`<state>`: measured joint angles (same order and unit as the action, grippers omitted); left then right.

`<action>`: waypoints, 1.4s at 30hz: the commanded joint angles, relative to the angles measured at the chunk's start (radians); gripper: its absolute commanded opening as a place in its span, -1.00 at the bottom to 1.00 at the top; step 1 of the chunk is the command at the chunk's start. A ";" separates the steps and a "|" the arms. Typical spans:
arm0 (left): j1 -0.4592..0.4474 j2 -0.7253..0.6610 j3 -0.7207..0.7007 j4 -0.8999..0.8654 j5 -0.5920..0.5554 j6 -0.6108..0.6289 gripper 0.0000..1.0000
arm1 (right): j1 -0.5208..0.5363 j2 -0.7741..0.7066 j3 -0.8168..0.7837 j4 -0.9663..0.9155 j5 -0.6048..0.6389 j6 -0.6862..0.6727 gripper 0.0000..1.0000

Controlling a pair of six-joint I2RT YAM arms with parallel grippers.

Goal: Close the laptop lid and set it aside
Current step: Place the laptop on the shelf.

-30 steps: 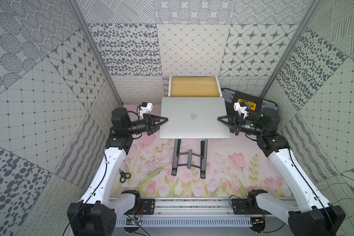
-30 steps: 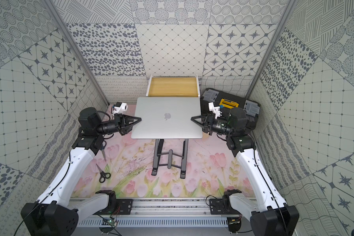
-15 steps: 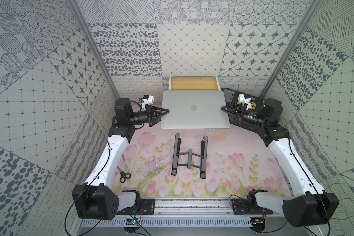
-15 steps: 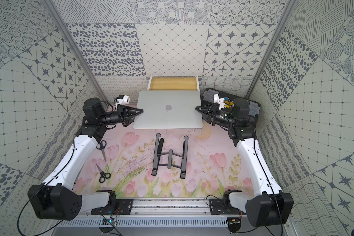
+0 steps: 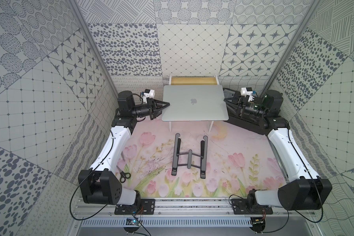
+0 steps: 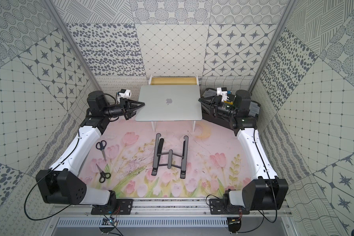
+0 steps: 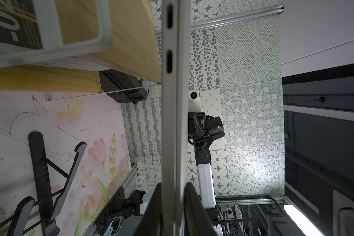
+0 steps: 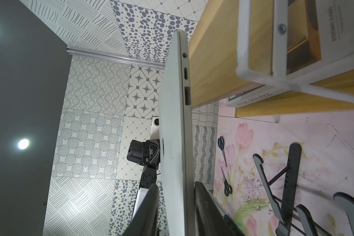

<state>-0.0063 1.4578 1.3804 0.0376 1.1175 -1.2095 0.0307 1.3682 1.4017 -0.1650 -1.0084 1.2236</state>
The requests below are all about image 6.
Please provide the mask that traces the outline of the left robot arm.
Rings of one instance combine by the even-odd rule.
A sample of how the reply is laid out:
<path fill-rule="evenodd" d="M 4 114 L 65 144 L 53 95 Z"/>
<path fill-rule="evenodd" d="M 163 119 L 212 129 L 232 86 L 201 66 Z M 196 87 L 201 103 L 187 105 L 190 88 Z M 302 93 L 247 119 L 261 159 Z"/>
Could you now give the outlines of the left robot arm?
<path fill-rule="evenodd" d="M 116 207 L 113 191 L 87 187 L 78 175 L 92 146 L 97 144 L 111 120 L 121 116 L 128 120 L 145 104 L 121 97 L 118 104 L 111 105 L 105 96 L 99 90 L 88 95 L 87 114 L 76 137 L 49 169 L 41 170 L 36 175 L 45 203 Z"/>

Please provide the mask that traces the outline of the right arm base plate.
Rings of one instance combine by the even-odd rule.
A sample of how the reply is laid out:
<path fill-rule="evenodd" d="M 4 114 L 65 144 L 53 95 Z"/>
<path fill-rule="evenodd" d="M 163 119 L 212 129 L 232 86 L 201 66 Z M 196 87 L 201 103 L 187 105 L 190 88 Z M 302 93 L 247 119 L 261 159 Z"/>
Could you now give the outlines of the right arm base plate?
<path fill-rule="evenodd" d="M 250 214 L 250 211 L 248 211 L 245 207 L 224 203 L 223 199 L 211 198 L 208 199 L 206 203 L 208 204 L 212 215 L 239 215 L 240 213 Z"/>

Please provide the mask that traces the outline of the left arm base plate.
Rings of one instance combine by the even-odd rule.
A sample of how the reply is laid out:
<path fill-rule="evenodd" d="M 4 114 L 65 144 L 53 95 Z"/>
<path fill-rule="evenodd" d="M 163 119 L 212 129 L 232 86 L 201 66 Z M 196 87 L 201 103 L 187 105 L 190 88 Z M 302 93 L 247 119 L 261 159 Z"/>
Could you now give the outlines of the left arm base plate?
<path fill-rule="evenodd" d="M 91 215 L 130 215 L 133 199 L 110 199 L 106 205 L 93 205 Z"/>

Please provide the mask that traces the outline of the silver laptop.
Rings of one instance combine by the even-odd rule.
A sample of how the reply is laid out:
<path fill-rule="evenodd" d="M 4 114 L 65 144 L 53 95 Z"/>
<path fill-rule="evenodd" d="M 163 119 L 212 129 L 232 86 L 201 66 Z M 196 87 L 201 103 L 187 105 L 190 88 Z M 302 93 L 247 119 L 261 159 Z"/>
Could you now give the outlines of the silver laptop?
<path fill-rule="evenodd" d="M 200 121 L 202 109 L 198 85 L 146 85 L 139 101 L 145 106 L 136 113 L 138 122 Z"/>

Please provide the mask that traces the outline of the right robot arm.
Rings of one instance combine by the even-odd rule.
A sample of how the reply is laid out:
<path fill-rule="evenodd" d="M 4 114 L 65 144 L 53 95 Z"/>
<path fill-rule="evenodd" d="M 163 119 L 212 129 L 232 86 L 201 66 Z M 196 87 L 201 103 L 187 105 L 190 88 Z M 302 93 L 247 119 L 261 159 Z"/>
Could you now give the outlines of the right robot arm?
<path fill-rule="evenodd" d="M 226 88 L 208 88 L 199 102 L 203 119 L 234 132 L 245 152 L 250 168 L 250 182 L 241 190 L 228 189 L 223 195 L 224 208 L 279 210 L 288 184 L 278 177 L 260 141 L 257 121 L 261 106 L 246 90 L 230 92 Z"/>

